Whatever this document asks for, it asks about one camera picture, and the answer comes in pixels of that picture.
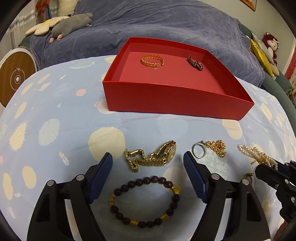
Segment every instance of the blue blanket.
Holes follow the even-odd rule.
[[[255,86],[264,72],[249,51],[240,22],[196,0],[80,0],[75,14],[93,13],[92,26],[49,44],[33,36],[39,69],[70,60],[117,54],[129,37],[167,39],[209,50],[236,77]]]

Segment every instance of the silver ring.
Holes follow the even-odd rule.
[[[201,146],[202,149],[203,149],[203,151],[204,151],[204,154],[203,154],[201,157],[199,157],[198,155],[195,154],[194,148],[195,148],[196,146]],[[195,143],[195,144],[192,146],[192,149],[191,149],[191,150],[192,150],[192,154],[193,154],[197,159],[201,159],[201,158],[203,158],[203,157],[207,154],[207,149],[205,148],[205,142],[204,142],[204,141],[200,141],[200,142],[198,142],[198,143]]]

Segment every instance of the pearl bracelet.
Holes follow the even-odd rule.
[[[257,147],[253,147],[252,149],[247,145],[237,145],[237,149],[242,154],[255,159],[254,162],[258,162],[259,164],[264,163],[265,165],[269,167],[274,167],[277,170],[277,162],[265,153],[259,151]]]

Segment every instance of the red plush monkey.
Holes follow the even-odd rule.
[[[274,64],[277,65],[277,61],[275,60],[277,57],[275,51],[279,48],[278,40],[270,33],[265,33],[262,41],[264,42],[265,46],[267,47],[267,49],[270,53],[270,56],[272,56],[272,58],[274,60]]]

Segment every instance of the wall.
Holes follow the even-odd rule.
[[[280,43],[280,48],[276,51],[277,66],[280,71],[284,69],[291,53],[294,36],[280,14],[266,0],[257,0],[255,12],[240,0],[201,1],[237,18],[260,38],[263,38],[266,32],[274,35]]]

